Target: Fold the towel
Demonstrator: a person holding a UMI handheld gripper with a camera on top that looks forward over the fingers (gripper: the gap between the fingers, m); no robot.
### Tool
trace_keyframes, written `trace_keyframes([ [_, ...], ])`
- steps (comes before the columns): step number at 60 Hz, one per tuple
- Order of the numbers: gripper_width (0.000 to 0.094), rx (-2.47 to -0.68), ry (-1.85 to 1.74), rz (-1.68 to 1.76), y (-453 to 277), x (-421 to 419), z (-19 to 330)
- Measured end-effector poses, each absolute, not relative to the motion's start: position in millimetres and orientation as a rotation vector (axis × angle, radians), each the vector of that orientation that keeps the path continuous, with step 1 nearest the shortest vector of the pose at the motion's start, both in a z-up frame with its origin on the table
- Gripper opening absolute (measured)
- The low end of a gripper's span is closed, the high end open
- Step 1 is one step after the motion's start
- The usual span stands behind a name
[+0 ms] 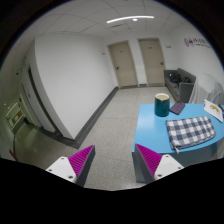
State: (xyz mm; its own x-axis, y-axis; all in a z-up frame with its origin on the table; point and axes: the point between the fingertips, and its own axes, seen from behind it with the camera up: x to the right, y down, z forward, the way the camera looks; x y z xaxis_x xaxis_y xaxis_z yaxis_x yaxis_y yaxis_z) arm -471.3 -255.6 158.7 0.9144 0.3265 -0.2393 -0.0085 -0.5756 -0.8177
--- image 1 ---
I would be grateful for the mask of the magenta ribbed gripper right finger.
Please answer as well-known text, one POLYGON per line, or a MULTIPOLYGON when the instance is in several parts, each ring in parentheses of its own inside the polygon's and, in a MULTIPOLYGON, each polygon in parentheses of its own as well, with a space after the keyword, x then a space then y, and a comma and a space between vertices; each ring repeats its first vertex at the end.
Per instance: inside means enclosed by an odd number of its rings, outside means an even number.
POLYGON ((135 145, 134 155, 146 184, 183 169, 171 155, 160 155, 140 144, 135 145))

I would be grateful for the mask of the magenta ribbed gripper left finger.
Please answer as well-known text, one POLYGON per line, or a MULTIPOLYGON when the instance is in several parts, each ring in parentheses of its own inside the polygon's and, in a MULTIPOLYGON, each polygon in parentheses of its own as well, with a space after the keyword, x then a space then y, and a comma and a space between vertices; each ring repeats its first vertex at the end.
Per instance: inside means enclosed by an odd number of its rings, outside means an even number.
POLYGON ((70 157, 58 158, 46 171, 83 187, 94 157, 95 146, 91 145, 70 157))

